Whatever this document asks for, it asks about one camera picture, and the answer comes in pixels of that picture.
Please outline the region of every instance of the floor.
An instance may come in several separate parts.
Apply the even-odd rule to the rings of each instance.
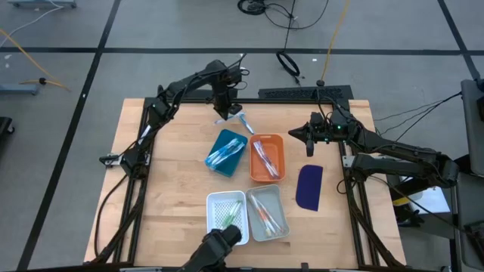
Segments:
[[[287,8],[292,3],[273,2]],[[13,118],[17,129],[0,163],[0,270],[19,265],[44,194],[53,193],[55,185],[35,249],[21,265],[81,264],[104,178],[98,157],[110,150],[124,98],[153,96],[159,84],[186,77],[216,58],[230,63],[243,52],[249,52],[243,66],[251,74],[239,97],[257,97],[260,88],[295,86],[274,56],[284,44],[285,29],[264,16],[242,14],[236,0],[77,3],[77,9],[56,11],[14,35],[72,91],[46,86],[36,96],[0,96],[0,116]],[[324,3],[297,1],[299,24],[314,21]],[[293,49],[303,86],[321,76],[324,49],[343,4],[330,0],[315,26],[290,33],[287,47]],[[483,8],[480,0],[352,1],[326,82],[351,85],[355,98],[370,101],[375,119],[455,94],[461,80],[476,70],[484,73]],[[0,0],[0,28],[10,32],[43,11]],[[270,15],[287,23],[277,13]],[[12,46],[7,42],[0,48],[0,82],[43,76]],[[377,127],[383,131],[403,119],[377,122]],[[396,139],[408,126],[385,136]],[[452,158],[467,153],[460,99],[443,104],[402,140]],[[448,240],[408,229],[401,235],[409,265],[435,270],[450,264]]]

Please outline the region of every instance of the teal tray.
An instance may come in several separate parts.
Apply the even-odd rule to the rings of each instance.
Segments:
[[[229,131],[228,129],[224,129],[220,132],[219,137],[217,138],[217,141],[213,144],[212,150],[210,151],[209,155],[216,152],[226,144],[228,144],[230,141],[232,141],[234,138],[239,139],[241,142],[245,144],[244,148],[242,148],[241,151],[239,151],[237,154],[234,154],[233,156],[229,157],[227,160],[225,160],[219,167],[215,168],[215,172],[220,173],[226,177],[231,177],[235,173],[235,169],[237,168],[237,165],[240,162],[240,158],[245,152],[246,146],[247,146],[247,138],[245,136],[242,136],[238,133],[235,133],[233,131]]]

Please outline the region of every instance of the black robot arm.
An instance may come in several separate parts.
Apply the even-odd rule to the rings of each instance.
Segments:
[[[202,240],[202,244],[178,272],[226,272],[225,257],[232,247],[242,239],[240,230],[234,225],[225,230],[212,230]]]
[[[364,181],[372,174],[381,173],[412,177],[401,184],[402,191],[410,195],[429,187],[452,187],[458,180],[458,166],[448,156],[430,148],[414,147],[382,138],[368,131],[348,110],[337,107],[328,120],[320,113],[312,113],[310,122],[289,131],[289,134],[306,143],[308,156],[314,153],[314,144],[344,142],[355,152],[345,156],[343,167],[349,177]],[[381,153],[388,157],[375,157]],[[392,194],[392,198],[401,198]]]
[[[244,57],[245,55],[229,66],[224,65],[220,60],[214,60],[207,64],[204,70],[177,82],[173,82],[166,89],[159,86],[156,100],[147,108],[147,121],[141,124],[144,128],[141,137],[133,142],[123,153],[102,156],[99,158],[100,162],[108,167],[120,165],[126,173],[126,176],[130,179],[145,178],[150,165],[150,153],[148,150],[152,146],[157,132],[174,118],[183,97],[203,85],[208,84],[212,86],[213,109],[223,119],[227,119],[229,113],[238,113],[242,110],[242,106],[231,102],[229,92],[232,86],[242,80],[244,70],[240,68],[240,62]],[[141,211],[143,202],[144,193],[139,193],[136,203],[128,214],[127,219],[119,227],[119,230],[107,246],[104,247],[99,256],[92,260],[92,263],[104,263],[107,261],[116,245],[123,238],[129,225]],[[209,237],[211,238],[207,238],[208,243],[209,241],[215,240],[217,234],[213,233]]]

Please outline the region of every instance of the wooden tabletop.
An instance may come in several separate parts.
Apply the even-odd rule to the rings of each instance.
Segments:
[[[143,99],[124,101],[113,143],[114,153],[123,151],[136,139],[143,103]],[[257,133],[278,133],[284,139],[287,174],[278,185],[290,235],[263,243],[251,237],[245,246],[234,247],[226,258],[227,266],[297,268],[307,262],[310,268],[357,268],[346,196],[336,191],[338,181],[343,179],[338,145],[316,144],[315,155],[309,158],[305,144],[287,133],[308,122],[311,112],[318,111],[318,107],[302,104],[244,104],[243,107],[247,121]],[[351,100],[350,108],[367,129],[374,130],[368,101]],[[323,110],[329,113],[331,107],[323,106]],[[247,191],[262,185],[250,179],[248,150],[232,178],[211,172],[204,165],[203,160],[223,128],[250,136],[238,120],[214,125],[217,119],[219,116],[211,105],[182,104],[175,119],[158,132],[135,265],[183,265],[206,234],[206,196],[219,191]],[[295,201],[299,170],[306,164],[324,168],[317,212],[302,209]],[[120,167],[106,171],[99,203],[123,175]],[[100,248],[119,226],[126,184],[109,198],[104,207]],[[375,232],[396,259],[405,263],[388,187],[369,178],[366,191]],[[361,232],[361,240],[366,244],[366,236]],[[130,239],[129,231],[124,249],[128,248]],[[86,261],[94,258],[93,246],[94,225]],[[127,256],[127,250],[123,250],[123,256]]]

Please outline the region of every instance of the black metal frame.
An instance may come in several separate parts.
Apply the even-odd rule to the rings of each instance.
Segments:
[[[206,103],[206,99],[204,99],[204,97],[206,97],[206,94],[207,93],[205,91],[199,92],[196,97],[185,98],[183,100],[183,103],[196,103],[196,104]],[[141,123],[140,123],[140,127],[139,127],[139,130],[138,130],[138,136],[140,136],[141,133],[143,132],[143,130],[145,129],[146,121],[147,121],[147,114],[148,114],[147,106],[150,105],[151,99],[153,99],[153,98],[145,98],[144,109],[143,109],[143,113],[141,115]],[[292,99],[292,100],[288,100],[288,99],[260,99],[260,98],[258,98],[258,99],[250,99],[250,98],[249,99],[243,99],[243,98],[237,99],[237,98],[235,98],[235,99],[233,99],[232,102],[239,103],[239,104],[316,104],[315,99],[296,99],[296,100]],[[339,104],[342,104],[345,107],[349,108],[348,100],[338,100],[337,102]],[[321,101],[321,103],[322,104],[332,104],[328,100]],[[346,155],[345,144],[339,143],[339,149],[340,149],[341,165],[343,165],[343,156]],[[149,150],[150,156],[152,155],[151,154],[152,150],[153,150],[153,144],[152,144],[152,146]],[[342,172],[343,172],[343,177],[344,177],[344,180],[345,180],[346,188],[351,188],[352,187],[351,181],[347,177],[346,173],[343,171],[343,168],[342,168]],[[146,178],[141,180],[140,186],[146,186],[147,180],[148,180],[148,175],[146,176]],[[130,207],[131,200],[132,200],[132,194],[133,194],[135,181],[130,178],[129,182],[130,182],[130,184],[128,185],[128,189],[126,191],[126,199],[125,199],[125,204],[124,204],[125,206],[123,207],[123,214],[122,214],[121,223],[124,222],[124,220],[125,220],[124,218],[126,218],[127,214],[129,213],[129,207]],[[358,183],[358,194],[360,196],[362,214],[363,214],[369,228],[373,229],[373,226],[372,226],[372,223],[371,223],[370,208],[369,208],[369,205],[368,205],[368,198],[367,198],[367,195],[366,195],[366,189],[365,189],[364,183]],[[352,190],[347,190],[346,198],[348,200],[348,205],[349,205],[349,209],[350,209],[351,201],[355,200],[355,196],[354,196],[354,193],[353,193]],[[368,270],[368,271],[400,270],[400,271],[405,271],[405,272],[424,271],[424,270],[413,270],[413,269],[408,269],[408,268],[396,269],[394,267],[391,267],[391,268],[390,267],[381,267],[380,266],[380,260],[379,260],[379,257],[378,257],[378,253],[377,253],[377,249],[376,249],[374,243],[372,242],[370,236],[368,236],[368,247],[370,249],[370,254],[371,254],[371,265],[365,264],[365,254],[363,252],[363,245],[361,244],[361,234],[360,234],[360,231],[359,231],[358,221],[350,211],[349,211],[349,216],[350,216],[352,235],[353,235],[353,239],[354,239],[355,253],[356,253],[356,259],[357,259],[359,270]],[[142,207],[141,207],[141,212],[138,215],[138,217],[136,218],[134,225],[133,225],[132,239],[130,241],[129,254],[128,254],[128,264],[130,264],[130,265],[133,265],[134,260],[135,260],[135,252],[136,252],[136,246],[137,246],[137,243],[138,243],[138,235],[139,235],[139,230],[140,230],[140,225],[141,225],[141,217],[142,217]],[[114,255],[115,258],[113,259],[114,262],[119,261],[119,257],[121,255],[121,250],[122,250],[122,247],[123,247],[123,241],[124,240],[121,240],[120,245],[118,245],[118,248],[116,249],[116,254]],[[178,267],[171,267],[171,268],[173,270],[178,269]],[[232,268],[231,270],[243,270],[243,268],[242,267],[241,268]],[[277,270],[301,271],[301,269],[286,269],[286,268],[281,268],[281,269],[279,269],[279,268],[278,269],[253,268],[252,270],[259,270],[259,271],[277,271]],[[327,271],[328,269],[309,269],[308,268],[308,270],[310,270],[311,272],[315,272],[315,271],[319,271],[319,270]]]

